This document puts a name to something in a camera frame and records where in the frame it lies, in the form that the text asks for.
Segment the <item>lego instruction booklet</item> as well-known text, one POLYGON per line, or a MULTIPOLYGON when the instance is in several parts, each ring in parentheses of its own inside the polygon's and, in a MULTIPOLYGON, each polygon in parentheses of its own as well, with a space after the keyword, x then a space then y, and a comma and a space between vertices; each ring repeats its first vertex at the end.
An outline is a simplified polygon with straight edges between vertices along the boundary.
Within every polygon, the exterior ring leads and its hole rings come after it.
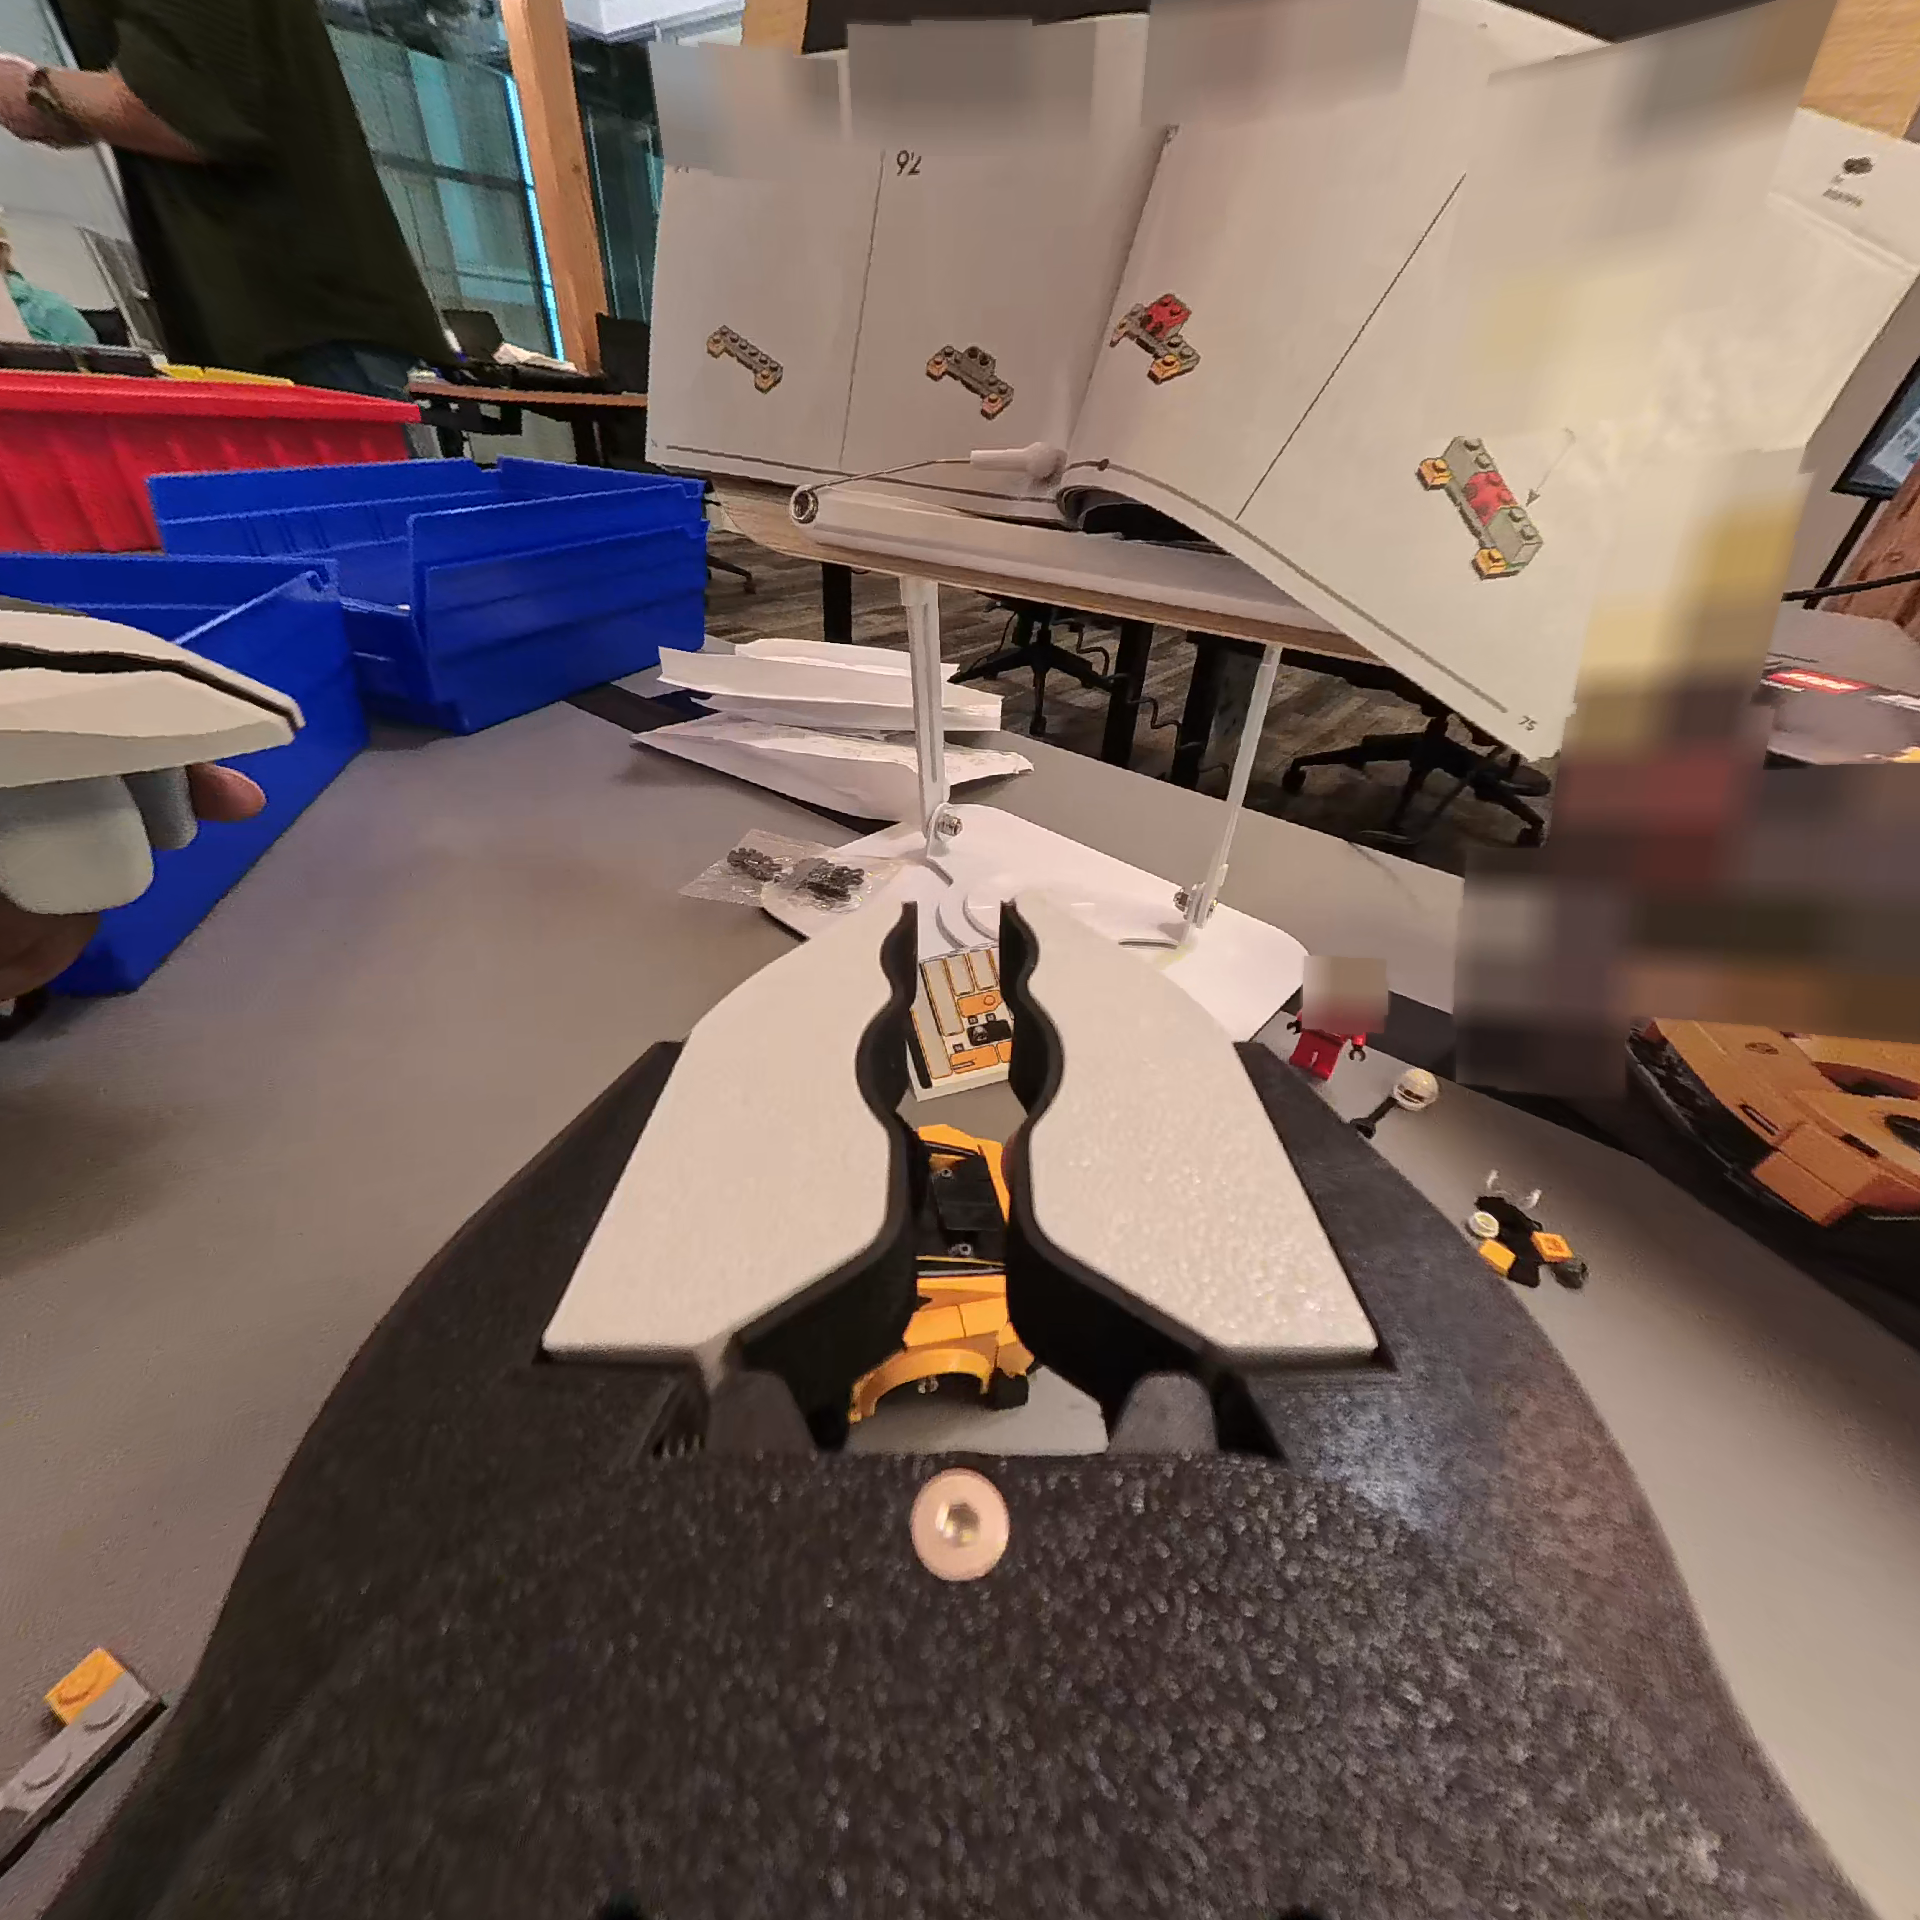
POLYGON ((1293 605, 1519 751, 1915 287, 1915 141, 1809 5, 1157 5, 665 47, 648 452, 820 541, 1293 605))

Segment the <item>pile of small lego pieces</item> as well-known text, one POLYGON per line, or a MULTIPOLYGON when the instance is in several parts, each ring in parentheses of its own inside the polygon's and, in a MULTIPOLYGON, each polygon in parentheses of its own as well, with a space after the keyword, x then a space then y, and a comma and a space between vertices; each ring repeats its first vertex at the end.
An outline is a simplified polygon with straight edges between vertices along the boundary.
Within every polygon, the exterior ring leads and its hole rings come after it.
POLYGON ((1492 1168, 1480 1180, 1461 1233, 1477 1259, 1513 1286, 1538 1288, 1551 1280, 1565 1290, 1581 1290, 1588 1263, 1565 1236, 1548 1229, 1540 1204, 1540 1189, 1516 1187, 1492 1168))

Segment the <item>white book stand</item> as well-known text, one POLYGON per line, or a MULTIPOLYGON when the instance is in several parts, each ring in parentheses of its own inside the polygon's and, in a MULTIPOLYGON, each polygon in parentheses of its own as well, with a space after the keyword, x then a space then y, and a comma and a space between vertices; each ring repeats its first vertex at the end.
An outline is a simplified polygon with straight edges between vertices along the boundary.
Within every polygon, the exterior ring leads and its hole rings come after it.
POLYGON ((968 938, 1003 940, 1017 900, 1047 902, 1115 948, 1155 954, 1168 969, 1192 950, 1212 948, 1208 925, 1217 913, 1229 870, 1245 791, 1282 668, 1276 647, 1260 643, 1260 666, 1245 703, 1225 792, 1225 819, 1199 879, 1166 894, 1148 894, 1143 880, 1115 887, 1089 880, 1087 854, 1070 842, 1046 852, 1014 852, 985 815, 973 829, 951 805, 947 778, 947 694, 942 660, 942 605, 924 573, 896 576, 906 624, 910 714, 913 734, 916 821, 924 841, 916 864, 940 883, 936 918, 956 947, 968 938))

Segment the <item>black office chair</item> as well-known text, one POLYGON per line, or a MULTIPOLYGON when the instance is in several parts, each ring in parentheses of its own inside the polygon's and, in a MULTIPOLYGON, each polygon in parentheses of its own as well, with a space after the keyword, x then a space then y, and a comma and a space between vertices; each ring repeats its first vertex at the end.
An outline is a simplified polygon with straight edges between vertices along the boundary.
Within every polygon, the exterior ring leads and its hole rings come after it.
POLYGON ((1425 719, 1420 732, 1370 732, 1353 746, 1301 754, 1284 769, 1279 792, 1285 799, 1299 796, 1308 774, 1316 771, 1365 772, 1380 765, 1404 767, 1404 781, 1386 824, 1362 832, 1357 839, 1362 846, 1410 854, 1428 841, 1458 800, 1476 800, 1516 821, 1519 824, 1516 845, 1521 851, 1535 851, 1546 839, 1548 822, 1533 805, 1551 795, 1551 781, 1517 751, 1477 729, 1466 729, 1470 738, 1453 738, 1451 722, 1450 714, 1438 713, 1425 719), (1443 776, 1450 786, 1411 827, 1410 812, 1434 776, 1443 776))
POLYGON ((1012 614, 1012 641, 954 671, 951 685, 1002 681, 1026 674, 1029 679, 1028 732, 1046 737, 1046 685, 1049 677, 1103 699, 1103 721, 1097 756, 1121 771, 1134 765, 1139 732, 1139 710, 1145 696, 1145 671, 1155 629, 1148 621, 1119 619, 1110 664, 1101 666, 1067 648, 1053 630, 1077 612, 1042 602, 1006 600, 1012 614))

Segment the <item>red plastic bin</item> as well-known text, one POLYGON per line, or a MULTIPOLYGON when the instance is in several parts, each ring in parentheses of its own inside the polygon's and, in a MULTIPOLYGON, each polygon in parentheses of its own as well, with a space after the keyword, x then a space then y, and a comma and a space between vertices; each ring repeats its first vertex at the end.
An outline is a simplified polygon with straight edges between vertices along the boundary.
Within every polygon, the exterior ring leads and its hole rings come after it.
POLYGON ((162 475, 404 461, 412 401, 241 381, 5 371, 2 550, 145 555, 162 475))

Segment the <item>blue plastic bin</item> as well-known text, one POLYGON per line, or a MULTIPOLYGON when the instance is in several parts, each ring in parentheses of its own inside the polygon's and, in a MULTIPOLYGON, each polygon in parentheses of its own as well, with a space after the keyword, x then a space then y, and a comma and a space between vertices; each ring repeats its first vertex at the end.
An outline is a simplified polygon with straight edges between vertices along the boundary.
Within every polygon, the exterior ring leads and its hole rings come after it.
POLYGON ((158 475, 172 558, 334 568, 352 668, 386 721, 470 737, 706 637, 696 478, 529 459, 158 475))
POLYGON ((203 827, 179 852, 158 854, 147 891, 103 914, 50 986, 62 998, 134 994, 369 742, 338 566, 318 555, 5 553, 2 592, 141 630, 299 706, 291 742, 225 756, 261 789, 259 815, 203 827))

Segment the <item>lego sticker sheet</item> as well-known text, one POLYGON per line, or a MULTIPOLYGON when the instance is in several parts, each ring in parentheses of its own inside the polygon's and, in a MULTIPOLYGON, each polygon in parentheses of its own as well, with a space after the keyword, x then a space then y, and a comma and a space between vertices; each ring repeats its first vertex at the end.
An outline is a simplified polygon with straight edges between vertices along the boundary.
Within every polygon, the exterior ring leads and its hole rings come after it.
POLYGON ((916 1097, 1006 1084, 1012 1051, 1014 1021, 1002 991, 997 947, 926 959, 908 1024, 906 1059, 916 1097))

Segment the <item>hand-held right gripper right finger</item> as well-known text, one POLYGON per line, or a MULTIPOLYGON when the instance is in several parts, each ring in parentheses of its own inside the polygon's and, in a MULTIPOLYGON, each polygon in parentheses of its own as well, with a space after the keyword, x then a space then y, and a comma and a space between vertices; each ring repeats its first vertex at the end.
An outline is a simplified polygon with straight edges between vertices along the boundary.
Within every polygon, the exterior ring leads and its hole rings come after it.
POLYGON ((1380 1333, 1227 1032, 1047 902, 1000 938, 1014 1016, 1008 1302, 1111 1454, 1284 1453, 1265 1377, 1380 1360, 1380 1333))

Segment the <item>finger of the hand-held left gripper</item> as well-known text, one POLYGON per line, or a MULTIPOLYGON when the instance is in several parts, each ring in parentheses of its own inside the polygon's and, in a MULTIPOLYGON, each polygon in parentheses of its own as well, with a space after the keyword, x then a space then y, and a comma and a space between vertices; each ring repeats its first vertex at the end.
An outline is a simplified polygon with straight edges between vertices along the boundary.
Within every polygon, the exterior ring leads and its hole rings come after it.
POLYGON ((13 679, 37 671, 67 679, 145 677, 193 685, 230 704, 268 713, 294 734, 306 729, 306 714, 291 694, 179 643, 72 609, 3 599, 2 671, 13 679))
POLYGON ((22 656, 2 671, 5 792, 166 772, 294 738, 291 696, 188 656, 22 656))

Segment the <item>clear plastic bag dark pieces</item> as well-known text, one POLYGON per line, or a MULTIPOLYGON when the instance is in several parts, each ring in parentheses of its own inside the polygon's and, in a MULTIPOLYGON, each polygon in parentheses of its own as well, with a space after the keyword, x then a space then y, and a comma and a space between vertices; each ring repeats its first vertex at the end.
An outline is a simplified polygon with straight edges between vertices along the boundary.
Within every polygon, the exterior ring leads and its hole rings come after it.
POLYGON ((899 861, 750 829, 680 887, 684 900, 754 906, 767 914, 852 914, 899 874, 899 861))

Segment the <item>grey lego plate orange ends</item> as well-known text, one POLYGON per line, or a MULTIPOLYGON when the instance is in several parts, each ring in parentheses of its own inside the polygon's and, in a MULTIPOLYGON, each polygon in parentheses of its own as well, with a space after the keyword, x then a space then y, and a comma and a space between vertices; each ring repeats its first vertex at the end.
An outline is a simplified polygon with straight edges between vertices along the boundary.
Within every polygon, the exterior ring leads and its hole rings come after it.
POLYGON ((2 1789, 2 1873, 120 1760, 166 1710, 107 1647, 89 1649, 41 1697, 50 1734, 2 1789))

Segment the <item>yellow lego car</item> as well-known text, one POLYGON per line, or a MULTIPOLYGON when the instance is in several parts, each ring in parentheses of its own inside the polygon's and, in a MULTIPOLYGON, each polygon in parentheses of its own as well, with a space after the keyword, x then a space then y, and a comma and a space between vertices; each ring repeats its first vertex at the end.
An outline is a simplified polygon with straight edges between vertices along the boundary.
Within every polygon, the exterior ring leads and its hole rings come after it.
POLYGON ((956 1126, 917 1131, 924 1193, 913 1212, 916 1288, 902 1344, 850 1390, 861 1427, 902 1395, 966 1390, 988 1412, 1028 1405, 1036 1360, 1006 1292, 1009 1195, 1002 1147, 956 1126))

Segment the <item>black lego set box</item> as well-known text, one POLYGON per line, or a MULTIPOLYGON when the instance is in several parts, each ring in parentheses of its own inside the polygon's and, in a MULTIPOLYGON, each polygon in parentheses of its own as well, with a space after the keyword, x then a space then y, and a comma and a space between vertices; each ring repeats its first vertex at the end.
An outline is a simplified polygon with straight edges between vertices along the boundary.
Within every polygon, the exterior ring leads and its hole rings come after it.
POLYGON ((1650 1161, 1915 1338, 1915 1042, 1644 1021, 1625 1061, 1650 1161))

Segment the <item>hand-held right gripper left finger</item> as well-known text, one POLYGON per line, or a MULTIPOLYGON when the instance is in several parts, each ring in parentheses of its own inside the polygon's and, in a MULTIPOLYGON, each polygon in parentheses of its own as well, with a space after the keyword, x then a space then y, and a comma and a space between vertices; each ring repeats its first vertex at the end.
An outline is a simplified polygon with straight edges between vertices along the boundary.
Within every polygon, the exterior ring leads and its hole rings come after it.
POLYGON ((835 1448, 917 1308, 906 1097, 920 910, 866 910, 767 963, 676 1046, 539 1335, 554 1364, 706 1393, 777 1381, 835 1448))

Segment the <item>person's left hand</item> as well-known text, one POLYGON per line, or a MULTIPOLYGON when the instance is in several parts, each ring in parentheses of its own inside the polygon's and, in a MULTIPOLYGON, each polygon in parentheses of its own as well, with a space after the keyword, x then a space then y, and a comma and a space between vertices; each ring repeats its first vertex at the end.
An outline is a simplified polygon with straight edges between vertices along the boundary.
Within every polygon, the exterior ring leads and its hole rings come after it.
MULTIPOLYGON (((214 763, 183 771, 193 812, 203 824, 237 824, 265 807, 261 789, 245 774, 214 763)), ((100 914, 35 914, 2 894, 2 1003, 9 1010, 46 991, 94 938, 100 914)))

